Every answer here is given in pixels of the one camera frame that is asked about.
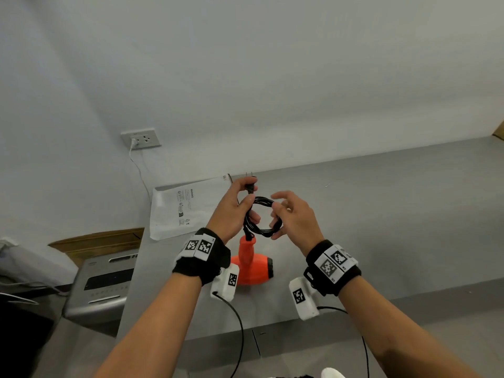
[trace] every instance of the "hand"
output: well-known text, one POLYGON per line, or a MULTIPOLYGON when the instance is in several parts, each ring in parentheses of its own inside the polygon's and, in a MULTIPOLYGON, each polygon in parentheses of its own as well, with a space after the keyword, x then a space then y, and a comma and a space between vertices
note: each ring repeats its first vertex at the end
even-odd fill
POLYGON ((314 246, 324 240, 315 212, 308 203, 291 191, 276 192, 271 195, 271 198, 284 199, 281 204, 274 202, 272 205, 273 221, 270 227, 273 227, 278 217, 283 222, 282 228, 271 236, 272 240, 287 235, 306 257, 314 246))
MULTIPOLYGON (((252 207, 252 204, 254 204, 255 195, 250 193, 238 205, 238 193, 245 190, 246 184, 252 184, 255 182, 257 182, 257 178, 255 176, 236 179, 233 184, 231 184, 231 187, 223 196, 210 218, 207 228, 214 231, 215 234, 221 238, 224 244, 236 236, 243 228, 245 214, 250 207, 252 207)), ((250 220, 254 224, 259 224, 261 216, 254 211, 250 211, 250 220)))

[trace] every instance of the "person's right hand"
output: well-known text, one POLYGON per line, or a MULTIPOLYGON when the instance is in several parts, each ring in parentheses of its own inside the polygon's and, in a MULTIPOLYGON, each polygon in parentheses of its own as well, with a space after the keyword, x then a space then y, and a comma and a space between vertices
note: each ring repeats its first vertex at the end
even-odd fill
POLYGON ((292 191, 276 192, 271 198, 284 199, 281 204, 274 202, 272 205, 273 221, 270 227, 273 227, 278 217, 283 222, 282 228, 271 236, 272 240, 287 235, 306 257, 313 247, 324 240, 315 212, 292 191))

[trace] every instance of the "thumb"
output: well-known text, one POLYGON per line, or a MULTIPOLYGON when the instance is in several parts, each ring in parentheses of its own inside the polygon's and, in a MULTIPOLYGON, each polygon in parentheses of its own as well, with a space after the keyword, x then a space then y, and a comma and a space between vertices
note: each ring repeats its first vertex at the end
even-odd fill
POLYGON ((283 205, 277 202, 273 202, 271 208, 273 209, 275 215, 277 215, 282 220, 284 220, 285 216, 289 213, 289 211, 287 211, 287 209, 283 205))
POLYGON ((245 215, 247 211, 252 208, 252 204, 254 204, 255 195, 253 193, 249 193, 239 204, 238 209, 245 215))

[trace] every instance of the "white plastic bag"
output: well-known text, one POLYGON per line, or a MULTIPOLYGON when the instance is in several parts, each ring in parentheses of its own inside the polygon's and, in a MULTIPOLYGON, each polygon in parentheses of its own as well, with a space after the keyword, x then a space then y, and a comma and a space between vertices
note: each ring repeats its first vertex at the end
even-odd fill
POLYGON ((154 190, 150 220, 151 238, 167 239, 206 226, 230 184, 230 177, 224 175, 171 190, 154 190))

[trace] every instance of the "white shoe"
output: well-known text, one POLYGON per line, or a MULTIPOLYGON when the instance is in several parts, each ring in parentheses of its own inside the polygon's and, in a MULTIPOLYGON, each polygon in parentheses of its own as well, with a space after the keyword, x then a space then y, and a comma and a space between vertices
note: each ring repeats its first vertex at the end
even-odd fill
POLYGON ((336 369, 329 367, 322 370, 321 378, 345 378, 345 377, 336 369))

